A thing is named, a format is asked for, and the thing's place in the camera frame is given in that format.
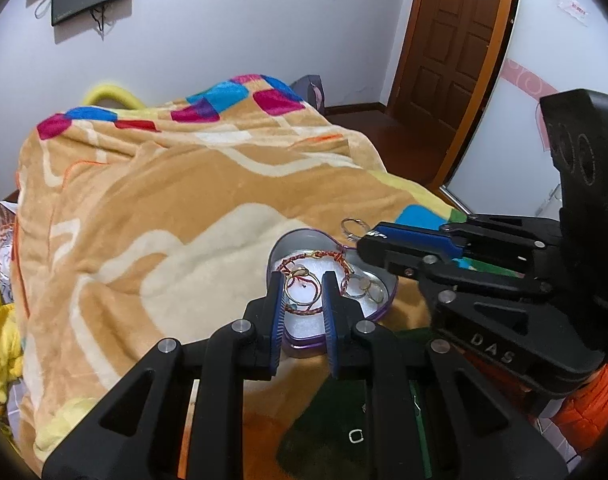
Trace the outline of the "purple heart-shaped tin box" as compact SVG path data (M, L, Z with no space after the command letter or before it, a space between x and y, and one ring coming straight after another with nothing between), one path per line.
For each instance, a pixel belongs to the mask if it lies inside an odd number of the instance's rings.
M366 263L356 249L314 229L284 234L272 248L267 273L283 275L282 348L295 358L326 351L336 304L377 321L392 306L398 279Z

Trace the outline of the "colourful fleece blanket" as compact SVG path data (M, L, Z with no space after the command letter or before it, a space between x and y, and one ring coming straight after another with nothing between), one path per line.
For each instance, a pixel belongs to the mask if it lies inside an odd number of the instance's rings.
M191 342L264 295L287 232L461 213L389 174L363 134L243 75L159 107L75 107L24 141L12 292L25 340L19 447L41 470L160 339Z

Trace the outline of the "purple bag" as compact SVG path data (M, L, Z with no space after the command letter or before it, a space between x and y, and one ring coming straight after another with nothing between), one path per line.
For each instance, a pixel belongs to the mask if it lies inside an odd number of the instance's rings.
M290 84L291 90L321 115L326 111L326 99L321 76L306 75Z

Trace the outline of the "brown wooden door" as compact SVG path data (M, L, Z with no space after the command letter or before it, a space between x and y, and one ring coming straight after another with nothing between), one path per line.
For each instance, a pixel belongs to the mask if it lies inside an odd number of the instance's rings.
M432 190L452 172L497 78L516 0L412 0L389 114L418 154L406 176Z

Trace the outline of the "white wardrobe sliding door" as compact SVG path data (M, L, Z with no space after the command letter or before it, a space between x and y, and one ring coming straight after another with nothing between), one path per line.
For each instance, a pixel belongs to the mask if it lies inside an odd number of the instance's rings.
M502 69L446 192L477 214L554 218L561 205L539 100L608 94L608 16L598 0L519 0Z

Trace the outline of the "yellow curved bed rail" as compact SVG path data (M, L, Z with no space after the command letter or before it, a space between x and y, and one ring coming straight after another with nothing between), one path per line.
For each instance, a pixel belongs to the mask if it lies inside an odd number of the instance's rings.
M82 103L99 105L104 101L118 103L123 110L143 110L147 107L132 92L116 84L96 84L85 94Z

